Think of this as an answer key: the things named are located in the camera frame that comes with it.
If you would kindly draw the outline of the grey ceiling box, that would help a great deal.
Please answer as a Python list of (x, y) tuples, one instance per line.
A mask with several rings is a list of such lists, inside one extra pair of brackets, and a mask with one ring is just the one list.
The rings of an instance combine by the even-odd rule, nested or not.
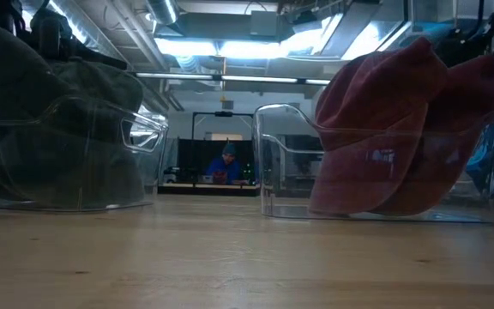
[(273, 11), (250, 12), (250, 34), (254, 36), (272, 37), (277, 34), (278, 17)]

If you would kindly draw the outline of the silver ventilation duct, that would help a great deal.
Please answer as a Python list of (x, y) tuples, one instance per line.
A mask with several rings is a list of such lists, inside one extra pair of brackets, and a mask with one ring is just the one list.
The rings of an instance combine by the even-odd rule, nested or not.
[(171, 25), (178, 20), (180, 8), (177, 0), (145, 0), (154, 20), (161, 25)]

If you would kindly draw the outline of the long ceiling light tube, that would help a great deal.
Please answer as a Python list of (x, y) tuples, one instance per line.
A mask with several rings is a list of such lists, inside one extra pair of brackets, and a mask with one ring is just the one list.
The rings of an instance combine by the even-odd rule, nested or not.
[(266, 82), (279, 84), (298, 84), (311, 86), (327, 86), (330, 80), (310, 79), (298, 77), (273, 77), (273, 76), (235, 76), (235, 75), (205, 75), (205, 74), (182, 74), (182, 73), (136, 73), (136, 77), (171, 80), (190, 81), (212, 81), (212, 82)]

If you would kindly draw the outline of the dark green cap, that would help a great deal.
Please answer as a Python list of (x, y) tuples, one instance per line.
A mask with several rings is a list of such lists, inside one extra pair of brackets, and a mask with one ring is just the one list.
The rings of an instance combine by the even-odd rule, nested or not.
[(64, 96), (79, 95), (87, 102), (104, 101), (137, 112), (143, 101), (142, 85), (126, 71), (110, 65), (72, 58), (49, 62), (39, 99), (47, 106)]
[(79, 93), (27, 43), (0, 27), (0, 123), (53, 118), (59, 130), (86, 131)]
[(41, 126), (0, 127), (0, 199), (49, 209), (103, 209), (144, 198), (133, 154), (119, 144)]

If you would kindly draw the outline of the black workstation frame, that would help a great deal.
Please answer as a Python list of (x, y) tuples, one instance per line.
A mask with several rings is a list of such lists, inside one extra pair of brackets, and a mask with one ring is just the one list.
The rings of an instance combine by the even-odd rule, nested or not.
[(192, 116), (190, 162), (199, 171), (202, 181), (215, 184), (206, 171), (223, 148), (233, 143), (240, 179), (231, 185), (253, 185), (256, 181), (251, 129), (253, 116), (235, 112), (195, 112)]

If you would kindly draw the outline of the person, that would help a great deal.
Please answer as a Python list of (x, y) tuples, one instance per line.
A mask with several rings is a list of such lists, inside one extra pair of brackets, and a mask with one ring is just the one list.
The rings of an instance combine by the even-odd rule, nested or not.
[(215, 184), (230, 185), (240, 179), (240, 165), (235, 159), (236, 148), (228, 143), (222, 150), (220, 157), (210, 163), (206, 174), (211, 176)]

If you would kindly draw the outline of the clear plastic bin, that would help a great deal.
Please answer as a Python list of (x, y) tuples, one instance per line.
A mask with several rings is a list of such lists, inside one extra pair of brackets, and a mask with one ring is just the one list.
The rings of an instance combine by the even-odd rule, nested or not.
[(253, 147), (262, 213), (287, 219), (494, 222), (494, 123), (479, 137), (465, 170), (438, 204), (416, 215), (379, 215), (373, 210), (325, 215), (309, 210), (323, 148), (314, 124), (297, 108), (274, 104), (253, 119)]
[[(127, 111), (104, 101), (87, 102), (79, 97), (72, 99), (86, 113), (86, 131), (97, 141), (113, 142), (130, 151), (142, 176), (144, 198), (137, 203), (112, 204), (103, 209), (49, 209), (32, 202), (13, 202), (0, 199), (0, 209), (37, 210), (54, 212), (90, 212), (108, 209), (129, 208), (149, 204), (154, 187), (158, 182), (161, 158), (165, 150), (168, 125), (166, 119), (157, 116), (147, 118), (136, 112)], [(53, 118), (37, 118), (27, 121), (3, 121), (5, 126), (41, 126), (59, 130)]]

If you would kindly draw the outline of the wooden workstation table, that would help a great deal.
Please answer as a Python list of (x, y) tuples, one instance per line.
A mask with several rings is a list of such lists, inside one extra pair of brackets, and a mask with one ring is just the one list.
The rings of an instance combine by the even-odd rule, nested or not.
[(260, 189), (253, 185), (215, 185), (201, 183), (168, 183), (158, 187), (159, 194), (257, 197)]

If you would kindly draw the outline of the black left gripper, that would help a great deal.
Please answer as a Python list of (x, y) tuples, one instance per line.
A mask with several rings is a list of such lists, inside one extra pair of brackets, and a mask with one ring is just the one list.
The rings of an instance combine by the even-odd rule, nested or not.
[(84, 45), (75, 46), (75, 36), (68, 19), (48, 8), (39, 8), (30, 23), (32, 35), (37, 41), (38, 53), (49, 59), (68, 59), (74, 55), (89, 61), (126, 70), (128, 65), (119, 59), (91, 50)]

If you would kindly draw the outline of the maroon cap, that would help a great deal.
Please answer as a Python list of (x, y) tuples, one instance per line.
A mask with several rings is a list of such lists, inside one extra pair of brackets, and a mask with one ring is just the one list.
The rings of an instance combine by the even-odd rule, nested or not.
[(461, 176), (482, 130), (494, 123), (494, 57), (479, 56), (448, 70), (429, 104), (423, 135), (395, 193), (373, 209), (379, 215), (416, 215), (440, 202)]
[(418, 38), (355, 58), (333, 77), (314, 113), (323, 156), (310, 212), (369, 212), (396, 192), (447, 73), (431, 42)]

